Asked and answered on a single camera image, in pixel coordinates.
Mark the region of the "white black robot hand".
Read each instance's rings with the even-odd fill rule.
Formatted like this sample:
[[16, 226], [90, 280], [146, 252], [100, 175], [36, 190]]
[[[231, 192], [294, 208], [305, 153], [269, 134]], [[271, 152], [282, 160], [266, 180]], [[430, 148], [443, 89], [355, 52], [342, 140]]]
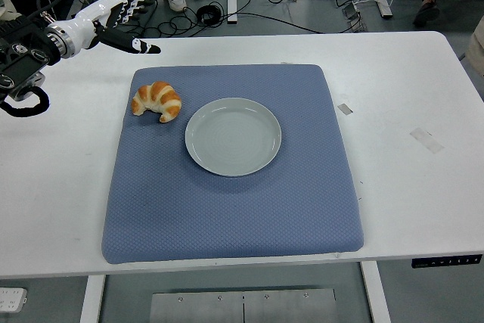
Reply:
[[131, 54], [159, 54], [161, 49], [118, 29], [147, 12], [154, 0], [99, 0], [68, 20], [62, 29], [69, 36], [67, 56], [90, 49], [99, 42]]

